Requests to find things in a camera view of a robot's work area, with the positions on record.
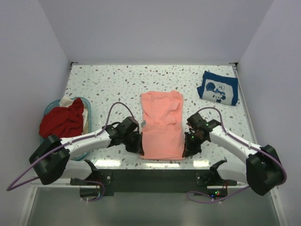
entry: terrazzo surface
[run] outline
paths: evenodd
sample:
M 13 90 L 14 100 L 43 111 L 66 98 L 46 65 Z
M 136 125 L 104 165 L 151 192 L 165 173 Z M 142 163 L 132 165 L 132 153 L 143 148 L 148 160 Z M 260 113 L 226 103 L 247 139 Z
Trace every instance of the terrazzo surface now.
M 238 95 L 237 106 L 228 106 L 199 98 L 196 87 L 202 82 L 204 71 L 222 76 L 235 77 L 231 66 L 203 65 L 73 65 L 67 84 L 67 97 L 84 97 L 92 111 L 92 130 L 101 128 L 106 121 L 110 106 L 117 101 L 126 104 L 136 120 L 142 122 L 140 94 L 148 91 L 176 90 L 183 94 L 182 125 L 188 131 L 186 120 L 198 109 L 215 106 L 222 112 L 225 126 L 232 132 L 252 141 L 246 114 Z M 203 110 L 206 120 L 217 119 L 214 110 Z M 129 116 L 121 105 L 113 108 L 109 123 L 122 121 Z M 86 159 L 105 169 L 208 169 L 212 164 L 227 158 L 235 164 L 240 160 L 224 148 L 209 142 L 202 144 L 202 153 L 181 161 L 143 160 L 139 155 L 128 153 L 124 145 L 93 150 Z

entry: white wall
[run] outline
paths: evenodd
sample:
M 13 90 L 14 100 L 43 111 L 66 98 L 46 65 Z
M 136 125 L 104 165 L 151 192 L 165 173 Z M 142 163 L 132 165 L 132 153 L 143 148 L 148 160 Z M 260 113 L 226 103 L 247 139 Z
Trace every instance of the white wall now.
M 39 0 L 80 63 L 238 62 L 273 0 Z
M 287 170 L 280 186 L 290 225 L 301 225 L 301 1 L 275 0 L 238 64 L 260 144 L 276 148 Z
M 17 225 L 28 187 L 6 192 L 29 166 L 39 124 L 63 94 L 69 61 L 37 0 L 4 0 L 0 7 L 0 225 Z

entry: cable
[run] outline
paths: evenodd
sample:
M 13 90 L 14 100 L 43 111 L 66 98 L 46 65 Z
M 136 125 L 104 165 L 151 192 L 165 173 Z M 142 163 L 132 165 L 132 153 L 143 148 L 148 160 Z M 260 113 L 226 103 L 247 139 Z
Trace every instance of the cable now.
M 214 110 L 216 110 L 216 111 L 218 112 L 219 117 L 220 117 L 220 119 L 221 119 L 221 126 L 222 126 L 222 129 L 224 130 L 224 132 L 225 132 L 229 137 L 231 137 L 231 138 L 234 139 L 235 141 L 239 142 L 240 144 L 242 144 L 242 145 L 244 145 L 244 146 L 246 146 L 246 147 L 248 147 L 248 148 L 251 148 L 252 150 L 255 150 L 255 151 L 257 151 L 257 152 L 260 152 L 261 154 L 267 156 L 269 159 L 271 159 L 273 162 L 275 162 L 275 163 L 280 167 L 280 169 L 281 169 L 281 171 L 282 171 L 282 173 L 283 173 L 283 181 L 281 182 L 281 185 L 284 184 L 284 183 L 286 182 L 286 180 L 287 180 L 286 170 L 285 170 L 284 167 L 281 165 L 281 163 L 278 162 L 277 159 L 275 159 L 273 156 L 271 156 L 271 155 L 265 153 L 263 150 L 261 150 L 261 149 L 259 149 L 259 148 L 256 148 L 256 147 L 253 147 L 253 146 L 250 146 L 250 147 L 249 147 L 249 144 L 248 144 L 248 143 L 246 143 L 246 142 L 244 142 L 243 140 L 241 140 L 241 139 L 239 139 L 239 138 L 233 136 L 232 134 L 230 134 L 230 133 L 226 130 L 225 126 L 224 126 L 224 123 L 223 123 L 223 120 L 222 120 L 222 113 L 221 113 L 218 109 L 216 109 L 215 107 L 204 107 L 204 108 L 199 109 L 199 110 L 197 111 L 197 113 L 199 113 L 200 111 L 205 110 L 205 109 L 214 109 Z M 195 194 L 195 193 L 197 193 L 197 194 L 204 195 L 204 196 L 206 196 L 206 197 L 208 197 L 208 198 L 211 198 L 209 195 L 207 195 L 207 194 L 205 194 L 205 193 L 202 193 L 202 192 L 198 192 L 198 191 L 190 191 L 190 192 L 187 192 L 186 196 L 187 196 L 187 198 L 188 198 L 189 200 L 191 200 L 191 201 L 193 201 L 193 202 L 202 203 L 202 204 L 211 204 L 211 203 L 216 203 L 216 202 L 219 202 L 219 201 L 226 200 L 226 199 L 228 199 L 228 198 L 230 198 L 230 197 L 232 197 L 232 196 L 234 196 L 234 195 L 236 195 L 236 194 L 238 194 L 238 193 L 240 193 L 240 192 L 242 192 L 242 191 L 248 189 L 249 187 L 250 187 L 250 186 L 246 186 L 246 187 L 244 187 L 244 188 L 242 188 L 242 189 L 239 189 L 238 191 L 236 191 L 236 192 L 234 192 L 234 193 L 232 193 L 232 194 L 230 194 L 230 195 L 227 195 L 226 197 L 223 197 L 223 198 L 220 198 L 220 199 L 218 199 L 218 200 L 211 201 L 211 202 L 198 201 L 198 200 L 192 199 L 192 198 L 189 196 L 189 194 Z
M 115 102 L 115 103 L 112 104 L 111 108 L 109 109 L 108 117 L 107 117 L 107 120 L 106 120 L 106 122 L 105 122 L 105 125 L 104 125 L 103 129 L 102 129 L 100 132 L 98 132 L 98 133 L 96 134 L 97 136 L 100 135 L 100 134 L 102 134 L 102 133 L 104 132 L 104 130 L 106 129 L 106 127 L 108 126 L 109 119 L 110 119 L 110 115 L 111 115 L 111 111 L 112 111 L 113 107 L 114 107 L 116 104 L 121 104 L 121 105 L 123 105 L 124 107 L 126 107 L 127 110 L 130 112 L 130 114 L 132 115 L 132 117 L 134 118 L 134 115 L 133 115 L 133 113 L 131 112 L 131 110 L 128 108 L 128 106 L 126 106 L 126 105 L 125 105 L 124 103 L 122 103 L 122 102 Z M 74 142 L 81 141 L 81 140 L 85 140 L 85 139 L 89 139 L 89 138 L 92 138 L 92 137 L 95 137 L 95 135 L 92 134 L 92 135 L 86 136 L 86 137 L 79 137 L 79 138 L 77 138 L 77 139 L 74 139 L 72 142 L 74 143 Z M 40 158 L 38 158 L 33 164 L 31 164 L 31 165 L 28 167 L 28 169 L 26 169 L 26 170 L 25 170 L 23 173 L 21 173 L 16 179 L 14 179 L 13 182 L 10 183 L 10 185 L 7 187 L 6 190 L 9 192 L 9 191 L 11 191 L 11 190 L 16 189 L 17 187 L 20 187 L 20 186 L 25 185 L 25 184 L 27 184 L 27 183 L 30 183 L 30 182 L 32 182 L 32 181 L 34 181 L 34 180 L 36 180 L 36 179 L 39 179 L 39 177 L 31 178 L 31 179 L 29 179 L 29 180 L 26 180 L 26 181 L 24 181 L 24 182 L 22 182 L 22 183 L 19 183 L 19 184 L 15 185 L 15 184 L 16 184 L 16 183 L 17 183 L 17 182 L 18 182 L 18 181 L 19 181 L 19 180 L 20 180 L 20 179 L 21 179 L 21 178 L 22 178 L 29 170 L 31 170 L 33 167 L 35 167 L 41 160 L 45 159 L 47 156 L 51 155 L 51 154 L 54 153 L 55 151 L 60 150 L 62 147 L 65 147 L 65 146 L 67 146 L 67 145 L 69 145 L 69 144 L 70 144 L 69 142 L 66 142 L 65 144 L 62 144 L 62 145 L 60 145 L 60 146 L 58 146 L 58 147 L 52 149 L 51 151 L 47 152 L 46 154 L 44 154 L 43 156 L 41 156 Z
M 99 196 L 97 196 L 96 198 L 93 198 L 93 199 L 87 199 L 87 202 L 94 202 L 94 201 L 97 201 L 97 200 L 101 199 L 101 197 L 103 197 L 103 195 L 105 193 L 105 186 L 103 185 L 103 183 L 101 183 L 99 181 L 92 181 L 92 180 L 81 180 L 81 179 L 78 179 L 78 178 L 77 178 L 77 180 L 79 180 L 81 182 L 97 184 L 97 185 L 103 187 L 103 192 L 101 194 L 99 194 Z
M 221 202 L 221 201 L 223 201 L 223 200 L 226 200 L 226 199 L 228 199 L 228 198 L 230 198 L 230 197 L 232 197 L 232 196 L 234 196 L 234 195 L 236 195 L 236 194 L 238 194 L 238 193 L 240 193 L 240 192 L 242 192 L 242 191 L 248 189 L 249 187 L 250 187 L 250 186 L 246 186 L 246 187 L 244 187 L 244 188 L 242 188 L 242 189 L 239 189 L 239 190 L 236 191 L 236 192 L 233 192 L 232 194 L 227 195 L 226 197 L 222 197 L 222 198 L 220 198 L 220 199 L 215 199 L 215 200 L 208 201 L 208 202 L 195 200 L 195 199 L 192 199 L 191 196 L 189 196 L 189 194 L 201 194 L 201 195 L 203 195 L 203 196 L 205 196 L 205 197 L 207 197 L 207 198 L 209 198 L 209 199 L 212 199 L 211 196 L 209 196 L 209 195 L 207 195 L 207 194 L 205 194 L 205 193 L 202 193 L 202 192 L 198 192 L 198 191 L 190 191 L 190 192 L 187 192 L 187 193 L 186 193 L 186 197 L 187 197 L 190 201 L 193 201 L 193 202 L 197 202 L 197 203 L 201 203 L 201 204 L 212 204 L 212 203 L 217 203 L 217 202 Z

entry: laundry basket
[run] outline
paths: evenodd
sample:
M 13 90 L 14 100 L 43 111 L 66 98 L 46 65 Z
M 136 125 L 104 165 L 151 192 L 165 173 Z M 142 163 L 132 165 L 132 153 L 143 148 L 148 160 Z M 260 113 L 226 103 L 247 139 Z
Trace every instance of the laundry basket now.
M 80 98 L 81 101 L 83 102 L 83 105 L 84 105 L 85 108 L 88 110 L 88 123 L 89 123 L 89 125 L 88 125 L 88 132 L 91 133 L 91 132 L 92 132 L 92 126 L 91 126 L 91 125 L 92 125 L 92 123 L 91 123 L 91 104 L 90 104 L 90 102 L 89 102 L 87 99 L 85 99 L 85 98 L 83 98 L 83 97 L 75 97 L 75 98 L 71 98 L 71 100 L 75 100 L 76 98 Z M 60 105 L 59 105 L 60 101 L 61 101 L 61 100 L 59 99 L 59 100 L 55 100 L 55 101 L 51 102 L 51 103 L 46 107 L 46 109 L 45 109 L 45 111 L 44 111 L 44 115 L 48 114 L 54 107 L 59 107 L 59 106 L 60 106 Z M 44 141 L 44 138 L 41 137 L 40 143 L 42 144 L 43 141 Z M 87 153 L 78 155 L 78 156 L 76 156 L 73 160 L 75 160 L 75 161 L 80 161 L 80 160 L 82 160 L 82 159 L 86 156 L 86 154 L 87 154 Z

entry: black bracket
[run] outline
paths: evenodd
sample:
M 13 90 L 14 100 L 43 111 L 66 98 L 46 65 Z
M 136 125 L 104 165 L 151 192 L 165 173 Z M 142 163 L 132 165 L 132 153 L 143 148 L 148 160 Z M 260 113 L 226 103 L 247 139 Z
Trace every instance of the black bracket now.
M 112 171 L 97 169 L 90 160 L 85 160 L 85 162 L 88 163 L 88 165 L 91 167 L 91 170 L 92 170 L 92 173 L 85 180 L 101 182 L 105 186 L 105 189 L 106 189 L 105 195 L 106 196 L 113 195 L 112 191 L 110 191 L 110 186 L 112 184 Z M 102 189 L 102 188 L 96 187 L 95 183 L 84 182 L 77 178 L 71 178 L 70 185 L 93 186 L 91 188 L 82 188 L 81 187 L 79 189 L 79 195 L 81 198 L 85 198 L 85 197 L 96 198 L 100 193 L 99 189 Z
M 213 164 L 210 169 L 202 169 L 196 171 L 196 183 L 198 186 L 222 186 L 225 184 L 225 180 L 223 180 L 217 172 L 217 168 L 223 163 L 227 162 L 227 160 L 220 160 L 217 163 Z M 234 180 L 227 180 L 228 185 L 236 186 L 237 182 Z
M 209 129 L 206 124 L 207 121 L 199 113 L 195 113 L 187 119 L 188 125 L 194 130 L 198 131 L 203 129 L 205 132 L 211 132 L 212 129 Z
M 203 143 L 198 137 L 194 136 L 191 133 L 185 132 L 185 146 L 182 157 L 187 158 L 193 156 L 197 153 L 201 153 L 201 144 Z
M 106 132 L 111 142 L 108 147 L 124 144 L 126 151 L 144 155 L 142 149 L 142 133 L 135 131 L 139 123 L 133 117 L 126 117 L 122 122 L 107 125 Z
M 60 145 L 62 145 L 61 140 L 56 135 L 47 137 L 38 147 L 38 149 L 31 155 L 29 158 L 29 163 L 33 164 L 38 158 L 50 152 L 52 149 L 59 147 Z M 45 159 L 41 160 L 33 167 L 43 185 L 49 185 L 62 176 L 69 157 L 69 150 L 62 147 L 55 153 L 52 153 Z
M 261 149 L 274 157 L 279 163 L 276 150 L 266 145 Z M 278 165 L 261 153 L 251 154 L 246 160 L 246 179 L 249 186 L 259 195 L 265 195 L 273 187 L 280 185 L 284 175 Z

